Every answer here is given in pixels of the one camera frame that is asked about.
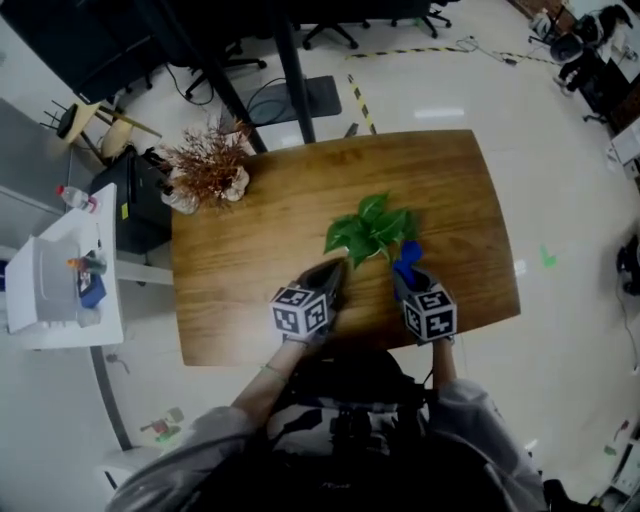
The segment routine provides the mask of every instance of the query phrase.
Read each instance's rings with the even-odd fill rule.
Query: black and yellow tape
[[[389,50],[386,52],[375,53],[355,53],[353,55],[347,55],[345,60],[349,59],[365,59],[368,57],[381,57],[383,55],[398,55],[401,53],[425,53],[425,52],[457,52],[457,53],[469,53],[460,48],[453,48],[451,46],[443,47],[431,47],[431,48],[410,48],[409,50]]]
[[[386,52],[375,52],[375,53],[354,53],[353,55],[347,55],[345,60],[349,59],[367,59],[370,57],[382,57],[384,55],[400,55],[403,53],[426,53],[426,52],[453,52],[453,53],[473,53],[468,50],[463,50],[462,48],[455,48],[453,46],[441,46],[441,47],[430,47],[430,48],[410,48],[408,50],[389,50]],[[519,55],[517,53],[509,53],[509,52],[500,52],[501,56],[523,59],[523,60],[534,60],[536,62],[544,62],[546,64],[554,64],[559,66],[557,62],[547,59],[539,59],[537,57],[531,57],[529,55]]]
[[[358,106],[360,107],[360,111],[364,116],[364,120],[366,121],[367,126],[369,127],[369,131],[371,132],[371,135],[377,135],[378,132],[376,131],[376,126],[373,124],[373,119],[371,119],[371,112],[369,112],[369,109],[367,108],[367,105],[364,102],[364,97],[362,96],[362,91],[360,91],[360,87],[358,87],[358,84],[356,84],[352,75],[348,75],[347,78],[349,79],[349,83],[351,84],[351,88],[353,89],[353,94],[356,97]]]

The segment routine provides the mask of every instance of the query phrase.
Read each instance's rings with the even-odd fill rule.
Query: white container
[[[76,320],[79,307],[76,276],[67,260],[79,248],[69,240],[32,237],[6,269],[9,332],[30,326]]]

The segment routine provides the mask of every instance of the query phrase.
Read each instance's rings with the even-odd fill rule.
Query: wood grain tabletop
[[[473,132],[352,137],[253,156],[247,195],[229,208],[173,215],[173,270],[188,366],[266,362],[281,343],[269,300],[323,255],[332,220],[370,194],[409,208],[422,264],[458,304],[458,331],[520,313],[509,239]],[[382,255],[347,275],[346,304],[327,353],[415,343],[393,299]]]

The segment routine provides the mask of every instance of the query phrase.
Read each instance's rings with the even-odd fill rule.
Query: gray sleeve
[[[486,471],[513,510],[546,510],[542,479],[531,457],[482,387],[456,379],[440,390],[429,416],[435,432],[469,445],[487,461]]]
[[[129,478],[107,512],[177,509],[223,460],[242,453],[255,432],[243,411],[212,409],[193,423],[178,448]]]

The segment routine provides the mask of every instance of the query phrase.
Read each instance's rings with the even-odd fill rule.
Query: blue object
[[[404,278],[409,288],[416,285],[416,278],[413,276],[411,266],[422,258],[422,247],[415,240],[408,240],[402,244],[400,251],[400,259],[393,262],[393,271],[398,272]],[[400,300],[396,290],[393,290],[393,296],[396,300]]]
[[[107,296],[102,278],[96,274],[78,273],[80,304],[85,309],[93,309]]]

